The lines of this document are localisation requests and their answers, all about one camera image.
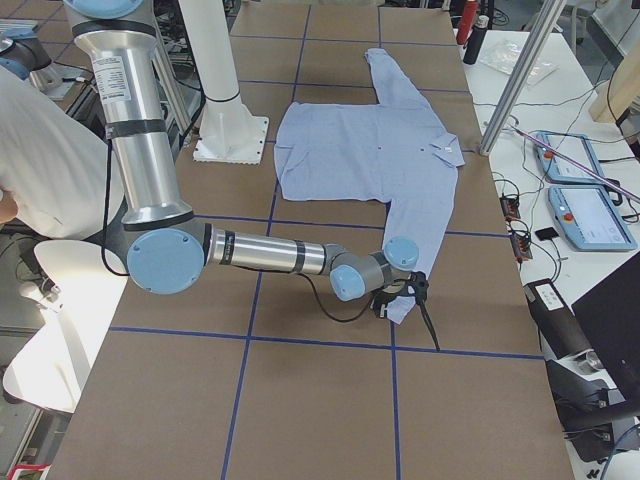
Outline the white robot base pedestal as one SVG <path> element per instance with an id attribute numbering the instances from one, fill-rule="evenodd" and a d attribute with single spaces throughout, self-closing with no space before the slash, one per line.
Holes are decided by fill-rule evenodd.
<path id="1" fill-rule="evenodd" d="M 205 97 L 194 159 L 256 165 L 269 119 L 253 115 L 241 98 L 223 3 L 184 0 L 179 6 Z"/>

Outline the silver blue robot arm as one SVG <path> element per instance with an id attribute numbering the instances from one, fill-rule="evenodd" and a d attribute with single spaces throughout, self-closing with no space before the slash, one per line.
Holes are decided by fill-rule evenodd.
<path id="1" fill-rule="evenodd" d="M 343 301 L 368 298 L 384 316 L 411 297 L 424 306 L 428 282 L 418 249 L 403 237 L 357 256 L 338 244 L 317 244 L 217 229 L 198 221 L 180 194 L 152 60 L 159 47 L 149 1 L 69 1 L 76 45 L 90 58 L 106 120 L 107 165 L 118 168 L 128 204 L 122 223 L 130 244 L 125 266 L 141 289 L 182 292 L 209 264 L 311 280 L 329 278 Z"/>

